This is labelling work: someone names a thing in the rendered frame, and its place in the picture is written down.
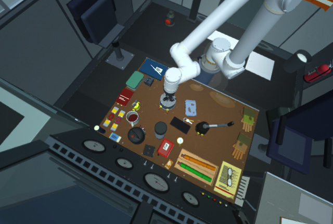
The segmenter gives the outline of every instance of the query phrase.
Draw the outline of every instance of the red ring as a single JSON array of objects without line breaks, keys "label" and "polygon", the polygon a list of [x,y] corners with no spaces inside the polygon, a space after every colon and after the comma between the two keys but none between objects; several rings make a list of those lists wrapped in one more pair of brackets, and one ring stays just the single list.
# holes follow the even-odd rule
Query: red ring
[{"label": "red ring", "polygon": [[114,117],[114,113],[111,113],[111,114],[109,115],[108,119],[111,121],[111,120],[113,119],[113,117]]},{"label": "red ring", "polygon": [[119,124],[121,121],[121,117],[118,117],[117,120],[116,120],[116,124]]}]

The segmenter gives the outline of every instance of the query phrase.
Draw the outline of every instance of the red book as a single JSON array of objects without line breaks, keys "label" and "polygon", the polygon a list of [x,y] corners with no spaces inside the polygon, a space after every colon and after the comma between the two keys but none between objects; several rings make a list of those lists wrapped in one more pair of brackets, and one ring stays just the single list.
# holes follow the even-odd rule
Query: red book
[{"label": "red book", "polygon": [[134,92],[128,89],[123,89],[120,95],[118,96],[116,103],[119,103],[121,106],[126,107],[133,95]]},{"label": "red book", "polygon": [[164,138],[161,146],[157,150],[157,153],[159,153],[160,155],[162,155],[164,157],[168,157],[172,147],[173,147],[173,143]]}]

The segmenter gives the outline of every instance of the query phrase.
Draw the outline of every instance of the coffee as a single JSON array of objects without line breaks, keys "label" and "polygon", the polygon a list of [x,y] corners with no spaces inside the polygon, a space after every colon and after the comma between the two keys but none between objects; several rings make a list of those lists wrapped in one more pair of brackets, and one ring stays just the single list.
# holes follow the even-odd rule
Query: coffee
[{"label": "coffee", "polygon": [[130,115],[130,116],[129,116],[129,121],[130,121],[130,122],[135,122],[135,121],[137,120],[137,117],[138,117],[138,116],[135,115],[135,114]]}]

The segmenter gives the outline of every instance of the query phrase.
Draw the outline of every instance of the red fire extinguisher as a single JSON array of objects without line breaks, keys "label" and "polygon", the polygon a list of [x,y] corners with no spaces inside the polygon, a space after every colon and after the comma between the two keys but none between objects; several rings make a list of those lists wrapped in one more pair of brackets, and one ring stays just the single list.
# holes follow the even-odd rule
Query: red fire extinguisher
[{"label": "red fire extinguisher", "polygon": [[306,75],[303,76],[305,82],[310,83],[315,80],[318,80],[320,77],[323,77],[331,72],[332,61],[329,62],[329,65],[323,64],[319,67],[313,68]]}]

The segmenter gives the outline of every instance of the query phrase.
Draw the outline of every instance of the white robotic arm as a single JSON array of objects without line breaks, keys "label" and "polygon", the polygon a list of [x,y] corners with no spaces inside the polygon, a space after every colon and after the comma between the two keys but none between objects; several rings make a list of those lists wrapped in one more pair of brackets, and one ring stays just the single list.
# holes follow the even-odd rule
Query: white robotic arm
[{"label": "white robotic arm", "polygon": [[[179,68],[170,68],[165,73],[165,93],[161,96],[160,101],[162,108],[167,110],[173,108],[172,104],[175,104],[174,93],[177,91],[178,85],[200,75],[199,64],[192,61],[189,54],[248,1],[225,0],[184,41],[171,47],[170,54]],[[202,64],[208,70],[220,68],[228,79],[241,74],[244,71],[245,59],[254,48],[281,16],[292,11],[301,1],[265,0],[233,51],[231,52],[229,49],[228,40],[215,39]]]}]

